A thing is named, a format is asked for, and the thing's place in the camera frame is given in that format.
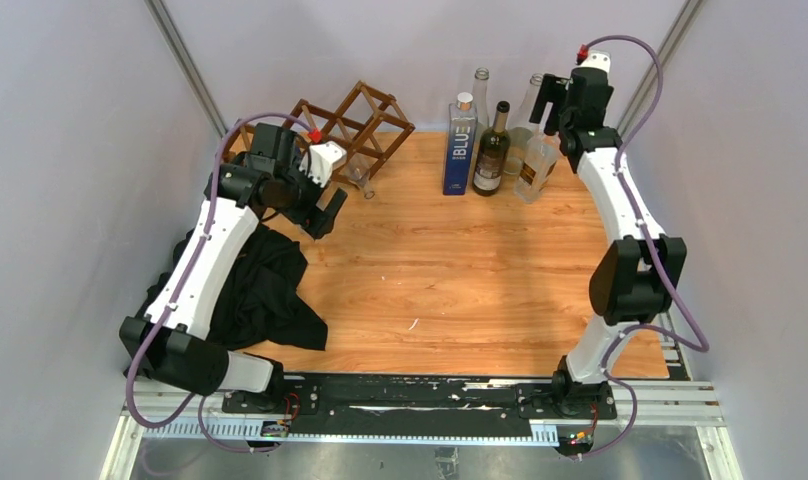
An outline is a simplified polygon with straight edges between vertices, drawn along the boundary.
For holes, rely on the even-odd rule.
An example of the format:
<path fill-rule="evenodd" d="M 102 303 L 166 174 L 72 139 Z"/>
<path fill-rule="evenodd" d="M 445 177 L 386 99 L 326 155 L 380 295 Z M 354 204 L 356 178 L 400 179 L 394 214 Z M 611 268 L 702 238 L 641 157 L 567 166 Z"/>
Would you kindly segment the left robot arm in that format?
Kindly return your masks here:
<path fill-rule="evenodd" d="M 201 396 L 244 391 L 263 413 L 284 405 L 281 363 L 231 351 L 208 336 L 222 287 L 266 210 L 315 239 L 331 232 L 347 195 L 337 190 L 325 207 L 318 201 L 347 153 L 317 130 L 308 139 L 304 145 L 295 131 L 259 123 L 251 147 L 214 169 L 197 224 L 167 282 L 144 313 L 120 328 L 132 357 L 130 380 L 143 375 Z"/>

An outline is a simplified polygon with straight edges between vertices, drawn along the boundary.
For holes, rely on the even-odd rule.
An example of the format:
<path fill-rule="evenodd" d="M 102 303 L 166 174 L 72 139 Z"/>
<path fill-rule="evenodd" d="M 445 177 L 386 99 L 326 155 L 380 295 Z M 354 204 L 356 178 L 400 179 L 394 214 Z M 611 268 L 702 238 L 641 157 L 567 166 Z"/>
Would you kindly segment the dark green wine bottle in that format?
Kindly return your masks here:
<path fill-rule="evenodd" d="M 501 183 L 511 140 L 506 130 L 510 103 L 497 103 L 493 124 L 481 136 L 472 187 L 481 196 L 494 195 Z"/>

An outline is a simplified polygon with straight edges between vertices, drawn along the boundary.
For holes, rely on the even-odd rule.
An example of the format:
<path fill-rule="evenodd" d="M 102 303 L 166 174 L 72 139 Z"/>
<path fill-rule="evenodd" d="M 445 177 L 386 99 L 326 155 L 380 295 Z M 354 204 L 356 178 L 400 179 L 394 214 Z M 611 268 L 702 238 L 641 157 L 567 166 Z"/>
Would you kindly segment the clear bottle dark label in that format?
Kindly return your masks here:
<path fill-rule="evenodd" d="M 544 76 L 541 73 L 535 73 L 531 76 L 522 103 L 508 121 L 507 130 L 511 144 L 504 166 L 504 175 L 508 178 L 519 175 L 525 158 L 527 142 L 539 126 L 537 122 L 531 123 L 530 117 L 534 110 L 543 78 Z"/>
<path fill-rule="evenodd" d="M 477 135 L 481 136 L 489 125 L 489 107 L 487 105 L 487 87 L 490 78 L 486 67 L 478 67 L 474 73 L 472 95 L 477 113 Z"/>

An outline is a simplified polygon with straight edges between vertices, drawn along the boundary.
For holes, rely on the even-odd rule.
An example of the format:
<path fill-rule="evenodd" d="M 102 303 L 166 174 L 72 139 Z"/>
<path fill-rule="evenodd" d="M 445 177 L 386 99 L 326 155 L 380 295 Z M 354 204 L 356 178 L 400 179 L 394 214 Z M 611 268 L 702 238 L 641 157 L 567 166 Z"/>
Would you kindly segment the blue glass bottle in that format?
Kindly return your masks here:
<path fill-rule="evenodd" d="M 474 150 L 477 127 L 474 96 L 470 92 L 460 92 L 449 105 L 448 113 L 442 193 L 458 196 L 466 192 Z"/>

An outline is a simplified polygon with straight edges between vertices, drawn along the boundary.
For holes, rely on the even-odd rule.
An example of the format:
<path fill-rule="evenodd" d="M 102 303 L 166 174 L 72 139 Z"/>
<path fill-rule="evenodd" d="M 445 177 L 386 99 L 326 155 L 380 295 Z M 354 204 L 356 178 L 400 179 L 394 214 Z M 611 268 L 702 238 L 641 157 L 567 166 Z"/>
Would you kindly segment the clear bottle black cap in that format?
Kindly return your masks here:
<path fill-rule="evenodd" d="M 526 204 L 532 204 L 542 196 L 559 159 L 559 138 L 556 134 L 538 131 L 528 140 L 524 153 L 514 193 Z"/>

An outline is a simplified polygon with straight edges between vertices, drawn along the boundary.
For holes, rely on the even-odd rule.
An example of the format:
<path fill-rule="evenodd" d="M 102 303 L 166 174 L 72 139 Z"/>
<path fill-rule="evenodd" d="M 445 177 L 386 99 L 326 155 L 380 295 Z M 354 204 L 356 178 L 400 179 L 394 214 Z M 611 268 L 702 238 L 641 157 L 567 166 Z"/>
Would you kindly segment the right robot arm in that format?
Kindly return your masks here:
<path fill-rule="evenodd" d="M 577 345 L 563 356 L 547 394 L 555 413 L 576 417 L 601 408 L 609 394 L 607 375 L 628 339 L 666 312 L 686 260 L 683 239 L 664 233 L 634 188 L 623 142 L 605 125 L 613 93 L 609 69 L 587 59 L 567 78 L 551 79 L 552 111 L 545 131 L 559 138 L 561 154 L 592 195 L 609 243 L 589 281 L 594 311 Z"/>

